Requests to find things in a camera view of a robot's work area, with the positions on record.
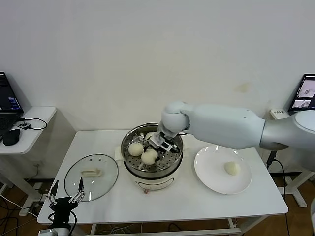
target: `power strip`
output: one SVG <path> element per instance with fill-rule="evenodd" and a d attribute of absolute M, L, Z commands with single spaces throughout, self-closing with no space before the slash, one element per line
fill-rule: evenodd
<path fill-rule="evenodd" d="M 284 109 L 271 109 L 270 110 L 270 115 L 274 119 L 283 119 L 283 118 L 287 118 L 287 117 L 290 116 L 288 114 L 288 112 L 286 112 Z"/>

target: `black cable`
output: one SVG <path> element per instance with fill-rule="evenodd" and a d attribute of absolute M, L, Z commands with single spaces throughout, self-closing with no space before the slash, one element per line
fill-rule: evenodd
<path fill-rule="evenodd" d="M 40 189 L 36 189 L 36 190 L 38 190 L 39 193 L 41 194 L 39 201 L 36 201 L 37 203 L 40 203 L 40 201 L 42 200 L 44 194 L 43 194 L 43 192 L 42 192 Z M 8 204 L 7 204 L 7 202 L 6 202 L 6 199 L 3 198 L 3 200 L 4 200 L 5 204 L 6 204 L 6 207 L 5 207 L 5 206 L 2 206 L 2 205 L 0 204 L 0 207 L 2 207 L 3 209 L 6 209 L 6 210 L 8 210 L 8 211 L 9 211 L 9 210 L 21 210 L 20 208 L 16 208 L 16 207 L 15 207 L 14 209 L 10 209 L 9 206 L 8 206 Z M 23 209 L 30 209 L 30 208 L 33 208 L 33 206 L 31 206 L 31 207 L 24 207 Z"/>
<path fill-rule="evenodd" d="M 44 123 L 45 123 L 45 127 L 37 129 L 37 128 L 32 128 L 32 126 L 30 126 L 30 127 L 28 127 L 27 129 L 42 130 L 42 129 L 45 129 L 45 128 L 47 127 L 47 122 L 44 121 L 44 120 L 42 120 L 42 119 L 40 119 L 40 118 L 19 118 L 19 119 L 17 119 L 17 121 L 35 120 L 35 119 L 44 122 Z"/>
<path fill-rule="evenodd" d="M 171 232 L 171 226 L 172 225 L 174 225 L 175 227 L 177 227 L 177 229 L 179 229 L 179 231 L 183 231 L 177 224 L 175 224 L 175 223 L 170 223 L 169 225 L 168 225 L 168 231 L 169 232 Z"/>
<path fill-rule="evenodd" d="M 284 166 L 280 161 L 274 158 L 274 161 L 278 162 L 281 165 L 282 168 L 282 173 L 283 173 L 283 199 L 285 202 L 285 176 L 284 176 Z M 290 236 L 290 230 L 289 230 L 289 225 L 287 223 L 287 214 L 285 214 L 285 223 L 286 223 L 286 230 L 287 230 L 287 235 Z"/>
<path fill-rule="evenodd" d="M 74 216 L 74 225 L 72 226 L 72 229 L 71 229 L 71 231 L 69 232 L 69 236 L 72 235 L 72 232 L 73 232 L 73 230 L 74 230 L 74 227 L 77 225 L 77 216 L 74 214 L 73 211 L 71 211 L 70 213 Z"/>
<path fill-rule="evenodd" d="M 6 218 L 8 218 L 9 217 L 9 205 L 8 205 L 8 203 L 6 203 L 6 200 L 5 199 L 3 199 L 4 200 L 4 203 L 5 203 L 5 205 L 6 205 Z"/>
<path fill-rule="evenodd" d="M 16 231 L 15 231 L 15 236 L 18 236 L 18 226 L 19 226 L 19 219 L 18 218 L 16 218 L 16 217 L 8 217 L 8 219 L 16 219 Z M 7 226 L 7 223 L 8 223 L 9 221 L 7 220 L 7 222 L 6 222 L 6 224 L 5 224 L 5 226 L 4 226 L 4 230 L 3 230 L 3 234 L 6 232 L 6 226 Z"/>
<path fill-rule="evenodd" d="M 42 192 L 40 189 L 36 189 L 36 190 L 40 191 L 39 193 L 41 194 L 41 196 L 40 196 L 40 199 L 39 199 L 39 201 L 38 201 L 38 202 L 40 202 L 40 201 L 42 200 L 44 194 L 43 194 L 43 192 Z M 27 195 L 25 195 L 25 196 L 17 203 L 17 205 L 19 205 L 19 204 L 24 200 L 25 197 L 27 197 Z M 0 206 L 3 207 L 3 208 L 7 208 L 7 211 L 8 211 L 6 217 L 0 219 L 0 221 L 1 221 L 1 220 L 4 220 L 4 221 L 0 224 L 0 226 L 5 222 L 5 226 L 4 226 L 4 230 L 3 230 L 3 234 L 4 234 L 4 232 L 5 232 L 5 230 L 6 230 L 6 227 L 7 227 L 7 224 L 8 224 L 8 222 L 9 222 L 9 219 L 15 218 L 15 217 L 11 217 L 12 213 L 13 213 L 15 210 L 21 210 L 21 209 L 18 208 L 17 206 L 16 206 L 14 209 L 10 209 L 10 208 L 8 207 L 8 204 L 7 204 L 6 200 L 5 200 L 5 199 L 3 199 L 3 200 L 4 200 L 5 204 L 7 205 L 7 207 L 3 207 L 3 206 L 1 206 L 1 205 L 0 205 Z M 35 208 L 35 209 L 36 209 L 36 207 L 34 207 L 34 206 L 25 207 L 25 208 L 23 208 L 23 209 L 29 209 L 29 208 Z"/>
<path fill-rule="evenodd" d="M 48 216 L 48 219 L 50 220 L 50 217 L 52 217 L 53 215 L 55 215 L 55 213 L 51 213 L 51 214 Z"/>
<path fill-rule="evenodd" d="M 28 182 L 28 181 L 30 181 L 32 178 L 35 178 L 36 176 L 38 176 L 38 173 L 39 173 L 39 164 L 37 164 L 36 167 L 37 167 L 36 174 L 33 175 L 32 177 L 30 177 L 28 180 L 26 180 L 26 182 Z"/>

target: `white table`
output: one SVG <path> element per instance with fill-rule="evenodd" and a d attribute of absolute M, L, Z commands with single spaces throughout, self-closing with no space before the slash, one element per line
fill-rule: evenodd
<path fill-rule="evenodd" d="M 79 159 L 95 153 L 114 157 L 127 130 L 79 131 L 57 173 L 57 197 L 67 196 L 63 181 L 69 168 Z M 197 152 L 211 144 L 183 136 L 184 158 L 178 179 L 168 188 L 143 194 L 129 178 L 124 166 L 119 167 L 116 184 L 109 193 L 91 201 L 81 202 L 74 210 L 78 224 L 157 222 L 251 217 L 240 228 L 223 231 L 202 231 L 207 235 L 241 234 L 269 215 L 284 214 L 288 208 L 254 148 L 239 151 L 252 168 L 252 182 L 237 195 L 223 195 L 207 188 L 197 177 L 193 160 Z M 41 224 L 50 224 L 49 201 L 46 200 L 38 217 Z M 188 235 L 176 232 L 176 235 Z"/>
<path fill-rule="evenodd" d="M 26 107 L 23 108 L 23 110 L 24 114 L 22 117 L 40 118 L 47 123 L 49 123 L 56 112 L 55 107 Z M 36 128 L 41 128 L 45 125 L 40 120 L 27 120 L 27 122 Z M 26 181 L 24 181 L 19 172 L 8 161 L 9 157 L 7 155 L 27 153 L 33 147 L 34 143 L 42 132 L 43 130 L 21 129 L 20 140 L 18 143 L 12 146 L 5 146 L 3 142 L 0 143 L 0 155 L 6 155 L 0 158 L 0 173 L 29 196 L 23 207 L 30 207 L 34 201 L 38 201 L 40 199 L 41 195 L 35 189 L 39 188 L 41 183 L 36 183 L 35 186 L 32 187 Z M 28 163 L 26 160 L 23 160 L 23 162 L 25 165 L 31 165 L 31 163 Z M 26 214 L 27 213 L 25 210 L 20 212 L 20 215 Z"/>

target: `white robotic arm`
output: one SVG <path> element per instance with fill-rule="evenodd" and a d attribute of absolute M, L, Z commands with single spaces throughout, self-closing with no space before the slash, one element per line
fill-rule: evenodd
<path fill-rule="evenodd" d="M 281 150 L 292 146 L 315 151 L 315 111 L 264 120 L 244 108 L 174 102 L 163 110 L 158 131 L 149 140 L 156 148 L 171 145 L 167 140 L 186 132 L 199 140 L 233 149 Z"/>

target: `steamed bun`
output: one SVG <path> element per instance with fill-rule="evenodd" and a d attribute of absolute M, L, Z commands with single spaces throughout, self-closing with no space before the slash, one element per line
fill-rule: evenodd
<path fill-rule="evenodd" d="M 236 163 L 235 161 L 226 162 L 224 164 L 224 169 L 228 174 L 232 176 L 238 175 L 239 172 L 241 171 L 240 165 Z"/>
<path fill-rule="evenodd" d="M 158 153 L 153 149 L 148 149 L 142 153 L 141 160 L 146 165 L 153 165 L 158 157 Z"/>
<path fill-rule="evenodd" d="M 143 145 L 135 142 L 129 145 L 128 152 L 131 156 L 140 156 L 143 153 Z"/>

